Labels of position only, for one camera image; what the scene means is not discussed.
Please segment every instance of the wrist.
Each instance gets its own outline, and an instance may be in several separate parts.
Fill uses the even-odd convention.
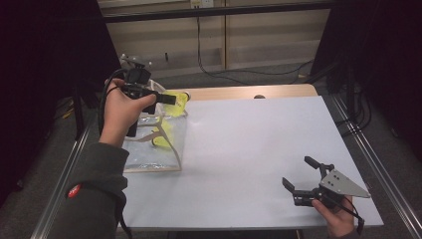
[[[127,134],[127,129],[107,127],[103,128],[102,135],[99,142],[106,143],[112,146],[121,147],[124,142],[124,137]]]

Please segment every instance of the metal frame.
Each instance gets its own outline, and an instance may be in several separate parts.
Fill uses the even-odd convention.
[[[77,140],[72,148],[71,154],[69,155],[68,161],[63,169],[62,175],[59,178],[59,181],[56,184],[56,187],[50,197],[49,203],[47,204],[46,209],[44,210],[40,220],[37,223],[37,226],[32,233],[31,239],[38,238],[47,238],[51,226],[53,224],[54,218],[59,211],[59,207],[62,203],[62,200],[65,198],[65,186],[67,184],[68,178],[71,175],[73,169],[77,165],[78,159],[82,153],[82,150],[85,147],[87,142],[88,135],[93,128],[93,124],[96,121],[96,113],[91,112],[89,116],[88,125],[85,127],[84,132],[81,135],[81,138]]]
[[[240,7],[215,7],[201,9],[182,9],[161,12],[146,13],[127,13],[127,14],[106,14],[101,18],[73,18],[59,19],[57,22],[69,24],[89,22],[105,22],[105,23],[122,23],[122,22],[138,22],[150,20],[178,19],[178,18],[195,18],[195,17],[212,17],[212,16],[229,16],[241,14],[256,13],[272,13],[272,12],[294,12],[331,9],[334,7],[347,7],[355,4],[363,3],[363,0],[325,0],[300,3],[281,3],[272,5],[253,5]]]
[[[344,120],[347,120],[347,108],[344,101],[340,96],[331,97],[334,105],[336,106],[338,112]],[[395,209],[403,220],[404,224],[407,226],[410,234],[413,238],[422,238],[422,222],[419,219],[418,215],[414,211],[413,207],[401,193],[400,189],[394,183],[391,176],[388,174],[385,169],[382,161],[379,159],[378,155],[373,150],[372,146],[369,144],[369,141],[366,139],[363,132],[360,128],[354,125],[351,121],[347,122],[347,127],[349,130],[353,131],[353,137],[357,145],[360,147],[364,157],[368,161],[369,165],[372,168],[372,171],[378,178],[391,202],[393,203]]]
[[[188,0],[103,0],[98,1],[102,9],[114,7],[127,7],[135,5],[169,3],[169,2],[186,2]]]

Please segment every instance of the clear plastic bag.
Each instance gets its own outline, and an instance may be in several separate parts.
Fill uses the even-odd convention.
[[[188,95],[175,95],[176,106],[157,104],[156,115],[139,116],[136,137],[126,137],[123,148],[129,151],[124,172],[179,171],[186,136]]]

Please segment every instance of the gray sleeve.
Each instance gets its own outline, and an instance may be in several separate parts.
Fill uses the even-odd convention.
[[[353,230],[352,232],[348,233],[347,235],[344,235],[342,237],[329,237],[329,239],[358,239],[360,236],[357,234],[356,230]]]
[[[79,163],[52,225],[48,238],[114,238],[125,204],[122,176],[128,152],[94,143]],[[70,197],[76,185],[79,191]]]

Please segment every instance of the dark background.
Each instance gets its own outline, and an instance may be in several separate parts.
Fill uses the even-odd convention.
[[[355,80],[422,159],[422,2],[369,0],[332,9],[312,74],[332,62],[342,67],[327,79],[338,92],[352,66]]]
[[[119,67],[105,24],[60,21],[100,15],[97,1],[2,1],[0,204],[43,144],[56,101],[78,88],[95,107],[94,91]]]

